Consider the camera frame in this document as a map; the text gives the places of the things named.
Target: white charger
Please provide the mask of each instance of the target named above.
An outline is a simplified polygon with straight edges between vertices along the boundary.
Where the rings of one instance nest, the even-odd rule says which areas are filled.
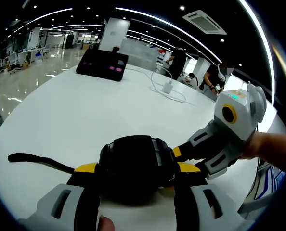
[[[165,85],[162,88],[162,91],[166,94],[170,94],[173,89],[172,81],[169,83],[165,83]]]

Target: black strap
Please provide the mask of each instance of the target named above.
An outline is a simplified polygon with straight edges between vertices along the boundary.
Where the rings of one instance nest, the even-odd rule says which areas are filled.
[[[43,163],[47,164],[53,168],[56,168],[60,171],[72,174],[74,172],[74,168],[63,165],[55,160],[52,160],[47,157],[40,157],[37,155],[27,154],[27,153],[14,153],[8,156],[9,162],[35,162],[35,163]]]

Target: air conditioning vent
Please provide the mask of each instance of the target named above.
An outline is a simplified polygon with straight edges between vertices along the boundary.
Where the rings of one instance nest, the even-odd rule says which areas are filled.
[[[183,17],[208,35],[226,35],[226,32],[203,11],[194,11]]]

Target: black shirt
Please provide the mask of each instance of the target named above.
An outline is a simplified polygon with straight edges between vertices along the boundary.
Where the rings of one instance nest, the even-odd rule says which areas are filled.
[[[186,62],[186,54],[183,50],[175,50],[172,54],[174,56],[171,68],[182,70]]]
[[[211,84],[214,85],[214,87],[219,84],[220,87],[224,87],[225,82],[222,82],[221,79],[218,77],[218,67],[215,65],[211,65],[207,72],[210,74],[208,79],[210,80]]]

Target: white cable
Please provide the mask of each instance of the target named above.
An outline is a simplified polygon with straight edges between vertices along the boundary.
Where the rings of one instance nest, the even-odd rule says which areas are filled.
[[[127,69],[127,70],[131,70],[131,71],[140,72],[140,73],[142,73],[142,74],[145,74],[145,75],[152,81],[153,87],[154,87],[154,89],[155,89],[155,90],[151,89],[152,91],[155,91],[155,92],[157,92],[157,93],[163,95],[164,97],[166,97],[166,98],[168,98],[168,99],[170,99],[170,100],[174,100],[174,101],[177,101],[177,102],[180,102],[180,103],[188,103],[188,104],[194,106],[194,104],[187,102],[186,97],[185,97],[182,93],[180,93],[180,92],[178,92],[178,91],[176,91],[176,90],[172,90],[172,91],[174,91],[174,92],[176,92],[176,93],[182,95],[182,96],[184,97],[184,100],[180,100],[179,98],[176,98],[176,97],[173,97],[173,96],[168,96],[168,95],[165,94],[164,92],[160,92],[160,91],[156,88],[156,86],[154,85],[154,83],[156,83],[156,84],[158,84],[158,85],[160,85],[160,86],[163,86],[163,85],[160,84],[160,83],[157,83],[157,82],[153,81],[153,74],[155,73],[156,70],[153,71],[152,74],[151,74],[151,77],[149,77],[149,76],[148,76],[145,72],[143,72],[143,71],[139,71],[139,70],[132,69],[132,68],[126,68],[126,69]],[[171,74],[167,69],[165,69],[165,68],[163,68],[163,69],[166,70],[166,71],[171,75],[170,83],[172,83],[172,80],[173,80],[172,74]]]
[[[165,68],[163,68],[163,69],[166,70],[166,71],[171,75],[171,78],[172,78],[172,79],[171,79],[171,81],[169,82],[169,84],[171,84],[171,83],[172,83],[172,80],[173,80],[172,74],[171,74],[167,69],[165,69]],[[176,97],[168,96],[167,94],[165,94],[165,93],[163,93],[163,92],[161,92],[161,91],[158,91],[158,89],[156,88],[156,86],[154,85],[154,82],[153,82],[153,74],[155,73],[155,71],[152,72],[151,81],[152,81],[152,85],[153,85],[153,87],[154,87],[154,89],[155,89],[156,92],[162,94],[164,97],[166,97],[166,98],[168,98],[168,99],[170,99],[170,100],[174,100],[174,101],[177,101],[177,102],[180,102],[180,103],[184,103],[184,102],[187,101],[186,97],[185,97],[183,94],[181,94],[180,92],[176,91],[176,90],[172,90],[172,91],[177,92],[177,93],[179,93],[180,95],[182,95],[182,96],[184,97],[184,101],[181,101],[180,99],[178,99],[178,98],[176,98]]]

